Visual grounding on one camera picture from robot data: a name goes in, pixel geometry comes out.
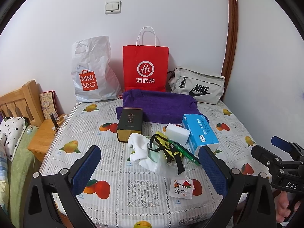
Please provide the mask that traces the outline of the person's right hand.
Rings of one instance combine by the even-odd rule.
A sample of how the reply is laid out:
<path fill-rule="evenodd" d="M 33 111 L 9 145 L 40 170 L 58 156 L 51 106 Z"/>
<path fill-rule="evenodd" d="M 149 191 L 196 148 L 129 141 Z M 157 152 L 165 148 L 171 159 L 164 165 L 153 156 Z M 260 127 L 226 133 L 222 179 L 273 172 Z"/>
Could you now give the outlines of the person's right hand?
<path fill-rule="evenodd" d="M 288 192 L 281 191 L 280 195 L 277 198 L 276 205 L 276 221 L 277 223 L 284 222 L 285 218 L 287 218 L 291 214 L 291 210 L 288 208 L 289 206 L 289 196 Z"/>

